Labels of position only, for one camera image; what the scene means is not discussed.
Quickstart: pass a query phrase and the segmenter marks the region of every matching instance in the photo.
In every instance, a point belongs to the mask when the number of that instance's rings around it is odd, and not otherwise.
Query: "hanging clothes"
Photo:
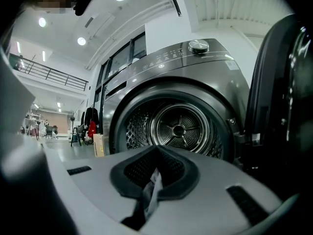
[[[89,129],[88,129],[88,137],[90,137],[90,138],[93,139],[93,134],[96,134],[96,133],[97,133],[96,124],[95,124],[94,121],[91,121],[91,122],[90,122]]]
[[[82,119],[80,120],[80,125],[84,124],[84,120],[85,120],[85,112],[83,112],[83,114],[82,114]]]
[[[99,124],[98,111],[95,108],[89,107],[85,113],[85,125],[89,126],[90,121],[94,121],[96,125]]]

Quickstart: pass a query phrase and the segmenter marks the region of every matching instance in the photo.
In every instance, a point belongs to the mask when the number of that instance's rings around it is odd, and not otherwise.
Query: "control panel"
[[[140,83],[170,70],[211,61],[234,60],[216,39],[197,39],[175,44],[153,52],[128,67],[121,67],[107,84],[106,98],[126,81]]]
[[[233,60],[233,58],[216,39],[192,40],[163,48],[131,64],[129,78],[153,68],[168,71],[217,60]]]

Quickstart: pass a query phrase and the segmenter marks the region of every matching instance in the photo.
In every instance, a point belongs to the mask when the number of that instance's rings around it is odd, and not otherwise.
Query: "glass window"
[[[108,62],[106,62],[105,65],[101,66],[100,73],[99,73],[99,76],[98,76],[97,86],[99,84],[101,84],[101,82],[102,82],[102,77],[106,73],[107,65],[108,65]]]
[[[146,35],[143,35],[134,42],[134,58],[142,58],[145,55],[147,55]]]
[[[101,94],[101,90],[99,92],[96,92],[95,98],[94,98],[95,102],[98,102],[100,100],[100,94]]]
[[[128,44],[113,57],[109,77],[115,74],[118,71],[118,68],[120,68],[123,64],[128,62],[129,52],[130,45]]]

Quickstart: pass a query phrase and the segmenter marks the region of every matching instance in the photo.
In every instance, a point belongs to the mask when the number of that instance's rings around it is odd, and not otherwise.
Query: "window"
[[[134,41],[134,58],[142,58],[145,55],[147,55],[146,35],[143,35]]]
[[[103,74],[105,75],[106,73],[107,66],[108,66],[108,62],[106,62],[104,65],[101,66],[96,87],[98,87],[98,85],[102,83],[102,77],[103,77]]]
[[[129,43],[124,46],[118,53],[116,53],[112,58],[112,64],[110,68],[109,77],[115,74],[123,64],[128,62],[130,52]]]
[[[96,88],[102,85],[102,81],[118,72],[118,69],[124,64],[130,64],[134,58],[142,58],[147,55],[145,32],[131,39],[117,53],[101,67]]]
[[[101,94],[101,90],[96,92],[95,96],[94,96],[94,102],[98,102],[100,100],[100,94]]]

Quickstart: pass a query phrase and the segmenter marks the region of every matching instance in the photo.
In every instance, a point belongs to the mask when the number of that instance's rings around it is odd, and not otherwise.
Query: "vent slot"
[[[117,93],[118,91],[120,91],[121,89],[126,87],[127,82],[125,81],[124,83],[121,83],[119,86],[117,86],[116,88],[114,88],[113,90],[111,90],[107,95],[106,95],[106,99],[109,96],[112,96],[113,94]]]
[[[267,218],[268,214],[241,186],[231,186],[226,190],[246,216],[250,225],[254,226]]]
[[[91,17],[91,18],[88,20],[88,22],[87,22],[86,25],[85,25],[85,28],[87,28],[87,27],[89,26],[89,24],[92,22],[93,19],[94,19],[94,18]]]
[[[75,175],[75,174],[78,174],[78,173],[83,173],[83,172],[86,172],[86,171],[89,171],[89,170],[91,170],[91,168],[89,166],[83,166],[83,167],[67,170],[67,172],[71,176],[71,175]]]

